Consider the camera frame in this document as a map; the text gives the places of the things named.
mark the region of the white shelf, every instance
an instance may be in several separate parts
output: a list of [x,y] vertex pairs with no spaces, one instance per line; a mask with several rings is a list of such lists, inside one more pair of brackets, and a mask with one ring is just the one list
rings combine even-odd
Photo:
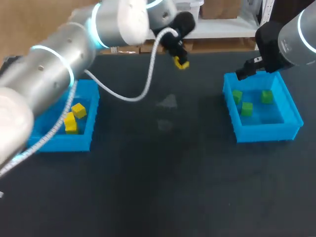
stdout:
[[[247,38],[255,37],[259,28],[258,21],[250,10],[245,8],[237,19],[228,20],[202,20],[199,19],[196,29],[187,39],[209,38]],[[154,34],[150,32],[148,40],[153,40]]]

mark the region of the green block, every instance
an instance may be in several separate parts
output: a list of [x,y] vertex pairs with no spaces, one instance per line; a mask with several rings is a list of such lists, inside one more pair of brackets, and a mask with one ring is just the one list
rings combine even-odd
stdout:
[[264,104],[273,104],[273,94],[270,90],[264,90],[261,94],[261,102]]
[[242,116],[252,116],[253,105],[252,103],[243,102],[241,108],[241,115]]
[[233,90],[233,98],[235,100],[235,104],[239,104],[242,98],[242,92],[239,90]]

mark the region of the blue bin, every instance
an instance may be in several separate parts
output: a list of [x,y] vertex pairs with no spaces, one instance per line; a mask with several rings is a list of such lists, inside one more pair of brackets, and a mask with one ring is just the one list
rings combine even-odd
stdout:
[[[67,98],[69,90],[52,105],[44,114],[35,121],[34,129],[28,147],[34,145],[44,136],[57,122],[60,117]],[[57,134],[48,141],[39,152],[83,152],[90,151],[92,133],[99,105],[98,85],[92,80],[79,80],[76,95],[72,105],[81,103],[87,111],[87,116],[83,119],[76,119],[79,126],[79,135],[68,135],[65,132],[65,126],[62,125]]]
[[[225,74],[226,104],[232,119],[237,142],[294,140],[303,120],[279,72],[258,72],[239,81],[235,73]],[[241,103],[235,104],[232,91],[243,92]],[[271,90],[273,104],[263,104],[261,93]],[[253,103],[253,115],[241,116],[242,102]]]

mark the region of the yellow block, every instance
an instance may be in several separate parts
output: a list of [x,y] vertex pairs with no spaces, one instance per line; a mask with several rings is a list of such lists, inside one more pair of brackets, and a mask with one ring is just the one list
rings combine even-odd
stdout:
[[64,118],[64,124],[65,127],[73,127],[77,125],[73,112],[67,113],[66,117]]
[[74,115],[75,115],[77,118],[79,118],[79,119],[81,119],[81,118],[83,118],[84,116],[87,115],[87,112],[86,112],[86,110],[85,110],[85,107],[84,107],[82,104],[80,104],[80,103],[78,103],[78,104],[72,106],[72,107],[71,107],[71,110],[72,110],[72,112],[74,113]]
[[173,58],[173,60],[174,60],[174,64],[177,66],[177,68],[179,68],[180,70],[186,70],[189,66],[190,66],[190,62],[189,61],[187,61],[187,62],[185,62],[183,65],[181,65],[180,63],[179,63],[179,57],[178,56],[175,56],[174,58]]
[[66,127],[65,131],[66,131],[67,134],[70,134],[70,135],[78,135],[79,134],[79,128],[78,128],[77,123],[74,126]]

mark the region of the black tabletop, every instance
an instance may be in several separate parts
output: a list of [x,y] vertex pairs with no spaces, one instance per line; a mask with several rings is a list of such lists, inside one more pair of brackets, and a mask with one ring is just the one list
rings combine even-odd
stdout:
[[[282,72],[305,122],[293,142],[236,144],[223,75],[255,53],[157,58],[140,103],[101,99],[90,153],[37,154],[0,180],[0,236],[316,235],[315,67]],[[149,55],[92,72],[137,96]]]

